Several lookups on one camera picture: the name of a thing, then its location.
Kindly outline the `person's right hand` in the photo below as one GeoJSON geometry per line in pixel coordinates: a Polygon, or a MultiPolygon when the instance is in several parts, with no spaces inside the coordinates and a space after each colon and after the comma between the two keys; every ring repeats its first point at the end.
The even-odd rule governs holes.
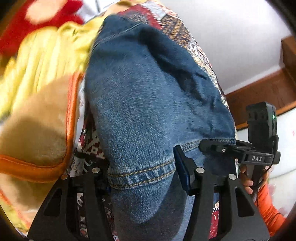
{"type": "MultiPolygon", "coordinates": [[[[254,182],[250,178],[248,178],[247,166],[245,164],[240,164],[238,178],[240,179],[246,192],[248,194],[252,194],[253,190],[251,187],[253,186],[254,182]]],[[[259,190],[266,185],[268,178],[269,178],[269,172],[267,171],[267,168],[264,168],[263,175],[262,175],[262,184],[258,188],[259,190]]]]}

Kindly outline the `orange sleeved right forearm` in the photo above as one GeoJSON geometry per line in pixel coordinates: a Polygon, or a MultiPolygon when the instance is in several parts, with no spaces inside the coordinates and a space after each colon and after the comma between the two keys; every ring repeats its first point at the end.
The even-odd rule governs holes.
{"type": "Polygon", "coordinates": [[[273,205],[267,183],[260,188],[254,204],[258,208],[259,213],[267,226],[269,235],[271,237],[274,236],[286,218],[273,205]]]}

